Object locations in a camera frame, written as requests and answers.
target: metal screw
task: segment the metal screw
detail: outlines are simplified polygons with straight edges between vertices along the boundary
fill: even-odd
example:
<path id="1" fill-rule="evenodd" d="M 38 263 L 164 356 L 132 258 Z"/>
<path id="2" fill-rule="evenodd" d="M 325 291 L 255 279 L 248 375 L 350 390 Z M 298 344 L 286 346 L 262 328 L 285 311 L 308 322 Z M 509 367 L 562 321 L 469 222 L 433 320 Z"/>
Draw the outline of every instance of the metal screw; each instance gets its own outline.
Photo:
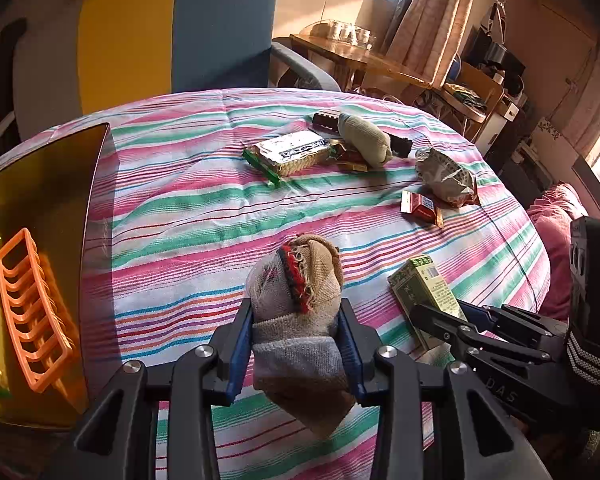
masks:
<path id="1" fill-rule="evenodd" d="M 196 346 L 196 349 L 194 350 L 194 352 L 196 353 L 196 355 L 198 357 L 210 357 L 213 355 L 214 353 L 214 348 L 210 345 L 200 345 L 200 346 Z"/>
<path id="2" fill-rule="evenodd" d="M 378 354 L 380 354 L 382 357 L 390 359 L 392 357 L 396 357 L 398 355 L 398 351 L 393 346 L 383 345 L 378 349 Z"/>
<path id="3" fill-rule="evenodd" d="M 466 371 L 469 369 L 469 367 L 466 364 L 464 364 L 462 361 L 453 361 L 449 365 L 449 368 L 451 369 L 451 372 L 456 375 L 462 375 L 462 374 L 466 373 Z"/>
<path id="4" fill-rule="evenodd" d="M 122 369 L 127 374 L 135 374 L 140 368 L 142 368 L 142 363 L 140 361 L 136 361 L 135 359 L 127 361 L 122 365 Z"/>

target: cardboard box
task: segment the cardboard box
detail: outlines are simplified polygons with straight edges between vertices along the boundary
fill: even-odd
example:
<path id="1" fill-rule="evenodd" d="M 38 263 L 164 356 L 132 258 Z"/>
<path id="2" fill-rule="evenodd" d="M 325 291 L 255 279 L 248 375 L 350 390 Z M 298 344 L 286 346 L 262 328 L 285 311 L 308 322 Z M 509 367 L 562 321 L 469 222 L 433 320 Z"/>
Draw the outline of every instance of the cardboard box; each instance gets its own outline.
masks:
<path id="1" fill-rule="evenodd" d="M 443 312 L 466 321 L 456 297 L 436 269 L 431 256 L 421 254 L 409 258 L 400 269 L 389 276 L 388 281 L 410 324 L 410 309 L 418 303 L 429 303 Z M 415 327 L 414 330 L 427 350 L 442 343 L 439 339 Z"/>

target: curtain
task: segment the curtain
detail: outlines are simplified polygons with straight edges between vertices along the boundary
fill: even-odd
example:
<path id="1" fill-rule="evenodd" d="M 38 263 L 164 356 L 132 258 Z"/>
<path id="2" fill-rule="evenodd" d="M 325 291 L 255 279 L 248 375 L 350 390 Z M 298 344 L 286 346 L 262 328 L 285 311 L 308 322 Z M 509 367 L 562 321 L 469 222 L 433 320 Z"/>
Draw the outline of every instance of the curtain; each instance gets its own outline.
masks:
<path id="1" fill-rule="evenodd" d="M 400 0 L 398 5 L 396 5 L 394 16 L 391 19 L 389 28 L 384 36 L 384 41 L 382 42 L 382 48 L 380 49 L 382 54 L 386 54 L 386 51 L 389 49 L 391 42 L 394 40 L 395 33 L 398 31 L 398 26 L 402 23 L 402 19 L 412 1 L 413 0 Z"/>
<path id="2" fill-rule="evenodd" d="M 564 121 L 554 121 L 562 136 L 591 165 L 600 156 L 600 37 L 590 56 L 586 78 L 577 81 L 579 99 Z"/>
<path id="3" fill-rule="evenodd" d="M 473 0 L 413 0 L 386 57 L 440 88 L 458 51 Z"/>

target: pink pillow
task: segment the pink pillow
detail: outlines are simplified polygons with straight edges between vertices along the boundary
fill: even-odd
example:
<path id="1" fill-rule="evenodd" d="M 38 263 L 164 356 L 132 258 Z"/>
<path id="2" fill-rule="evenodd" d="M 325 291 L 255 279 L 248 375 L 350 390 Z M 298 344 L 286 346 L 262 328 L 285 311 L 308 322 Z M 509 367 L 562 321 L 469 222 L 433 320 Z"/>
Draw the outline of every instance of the pink pillow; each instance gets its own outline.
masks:
<path id="1" fill-rule="evenodd" d="M 571 221 L 587 215 L 570 184 L 560 183 L 535 200 L 527 211 L 544 244 L 551 265 L 551 284 L 540 314 L 567 321 L 571 309 Z"/>
<path id="2" fill-rule="evenodd" d="M 571 218 L 560 206 L 547 206 L 534 220 L 551 265 L 551 285 L 540 307 L 542 316 L 567 321 L 571 308 Z"/>

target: sock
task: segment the sock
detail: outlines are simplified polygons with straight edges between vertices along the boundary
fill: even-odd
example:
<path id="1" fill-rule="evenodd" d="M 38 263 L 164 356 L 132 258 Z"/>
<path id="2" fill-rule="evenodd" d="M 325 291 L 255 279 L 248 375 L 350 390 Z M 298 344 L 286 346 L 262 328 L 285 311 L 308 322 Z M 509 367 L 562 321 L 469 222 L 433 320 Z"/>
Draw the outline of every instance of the sock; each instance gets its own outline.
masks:
<path id="1" fill-rule="evenodd" d="M 393 156 L 389 135 L 362 117 L 341 113 L 338 132 L 374 168 L 382 168 Z"/>
<path id="2" fill-rule="evenodd" d="M 333 339 L 343 283 L 338 249 L 311 234 L 263 257 L 246 283 L 253 386 L 319 438 L 333 433 L 354 404 Z"/>

